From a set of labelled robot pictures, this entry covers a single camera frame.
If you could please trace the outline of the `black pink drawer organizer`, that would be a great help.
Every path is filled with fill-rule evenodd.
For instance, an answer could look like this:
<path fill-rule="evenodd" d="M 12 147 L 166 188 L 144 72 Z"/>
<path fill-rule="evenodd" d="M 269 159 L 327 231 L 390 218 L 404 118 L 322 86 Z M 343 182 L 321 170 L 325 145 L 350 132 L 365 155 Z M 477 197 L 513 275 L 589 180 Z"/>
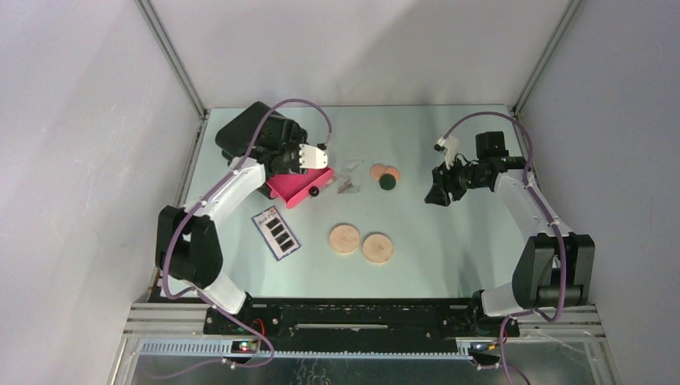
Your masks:
<path fill-rule="evenodd" d="M 246 153 L 261 118 L 268 110 L 269 106 L 257 101 L 218 131 L 215 143 L 226 160 L 231 161 Z M 260 156 L 266 149 L 278 149 L 283 144 L 306 144 L 307 139 L 307 131 L 296 121 L 274 112 L 264 122 L 249 156 L 260 163 Z"/>

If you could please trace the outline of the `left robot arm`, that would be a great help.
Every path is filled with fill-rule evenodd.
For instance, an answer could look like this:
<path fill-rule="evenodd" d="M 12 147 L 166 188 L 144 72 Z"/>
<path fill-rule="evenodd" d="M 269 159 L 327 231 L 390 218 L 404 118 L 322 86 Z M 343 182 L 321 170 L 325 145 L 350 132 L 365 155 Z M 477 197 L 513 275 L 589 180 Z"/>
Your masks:
<path fill-rule="evenodd" d="M 224 311 L 222 322 L 234 334 L 253 324 L 244 306 L 249 294 L 223 269 L 219 225 L 246 197 L 279 175 L 305 175 L 313 161 L 307 152 L 324 152 L 308 141 L 308 132 L 281 115 L 263 124 L 236 120 L 221 128 L 216 143 L 229 162 L 226 173 L 207 192 L 181 207 L 168 205 L 159 214 L 156 266 L 169 299 L 196 292 Z"/>

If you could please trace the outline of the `large beige sponge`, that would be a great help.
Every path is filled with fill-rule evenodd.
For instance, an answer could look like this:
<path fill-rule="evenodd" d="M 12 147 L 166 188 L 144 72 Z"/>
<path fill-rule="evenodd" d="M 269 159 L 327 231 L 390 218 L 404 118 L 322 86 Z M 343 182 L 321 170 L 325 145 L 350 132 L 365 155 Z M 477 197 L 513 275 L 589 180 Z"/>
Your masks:
<path fill-rule="evenodd" d="M 360 232 L 353 225 L 336 225 L 329 234 L 330 248 L 341 255 L 348 255 L 356 251 L 360 241 Z"/>

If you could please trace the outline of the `bob pin card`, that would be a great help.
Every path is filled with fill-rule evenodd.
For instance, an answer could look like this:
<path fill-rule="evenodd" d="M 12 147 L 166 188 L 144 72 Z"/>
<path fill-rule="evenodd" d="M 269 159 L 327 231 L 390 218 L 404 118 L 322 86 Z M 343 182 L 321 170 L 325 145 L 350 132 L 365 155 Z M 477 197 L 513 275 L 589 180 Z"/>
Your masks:
<path fill-rule="evenodd" d="M 276 261 L 288 257 L 302 247 L 301 242 L 275 206 L 258 213 L 251 220 Z"/>

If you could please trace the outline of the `clear bag of clips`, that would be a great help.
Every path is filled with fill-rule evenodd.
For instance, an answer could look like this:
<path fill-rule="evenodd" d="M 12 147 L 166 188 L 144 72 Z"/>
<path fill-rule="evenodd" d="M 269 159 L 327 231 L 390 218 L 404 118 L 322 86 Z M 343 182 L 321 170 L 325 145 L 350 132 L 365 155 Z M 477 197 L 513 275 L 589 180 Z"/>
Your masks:
<path fill-rule="evenodd" d="M 338 194 L 359 193 L 361 191 L 363 162 L 361 160 L 348 160 L 337 172 Z"/>

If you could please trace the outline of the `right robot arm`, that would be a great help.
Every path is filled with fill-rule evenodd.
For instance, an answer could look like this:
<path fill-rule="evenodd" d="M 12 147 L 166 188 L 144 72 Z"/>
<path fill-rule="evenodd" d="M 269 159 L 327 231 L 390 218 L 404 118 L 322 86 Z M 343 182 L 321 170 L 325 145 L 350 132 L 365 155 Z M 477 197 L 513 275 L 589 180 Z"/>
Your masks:
<path fill-rule="evenodd" d="M 469 190 L 487 188 L 504 203 L 525 246 L 508 284 L 480 291 L 480 305 L 466 314 L 467 327 L 477 335 L 494 330 L 499 317 L 548 308 L 560 313 L 582 306 L 589 298 L 595 245 L 566 225 L 537 187 L 522 156 L 510 156 L 503 132 L 476 136 L 476 159 L 458 153 L 459 141 L 441 137 L 434 149 L 444 154 L 432 171 L 425 197 L 430 205 L 448 206 Z"/>

